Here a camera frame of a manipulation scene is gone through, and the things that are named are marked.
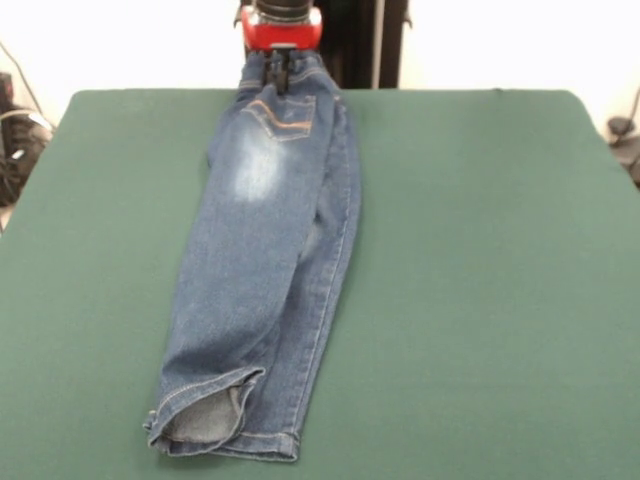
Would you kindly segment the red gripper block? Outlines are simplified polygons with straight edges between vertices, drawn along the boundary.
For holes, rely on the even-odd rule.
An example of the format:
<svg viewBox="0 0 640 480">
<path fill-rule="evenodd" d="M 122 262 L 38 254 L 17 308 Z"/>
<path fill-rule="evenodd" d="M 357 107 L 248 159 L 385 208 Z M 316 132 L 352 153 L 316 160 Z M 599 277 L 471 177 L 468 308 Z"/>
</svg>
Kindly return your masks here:
<svg viewBox="0 0 640 480">
<path fill-rule="evenodd" d="M 239 23 L 246 50 L 268 52 L 264 54 L 263 85 L 276 85 L 278 93 L 286 93 L 289 50 L 315 50 L 319 46 L 321 10 L 313 4 L 241 4 Z"/>
</svg>

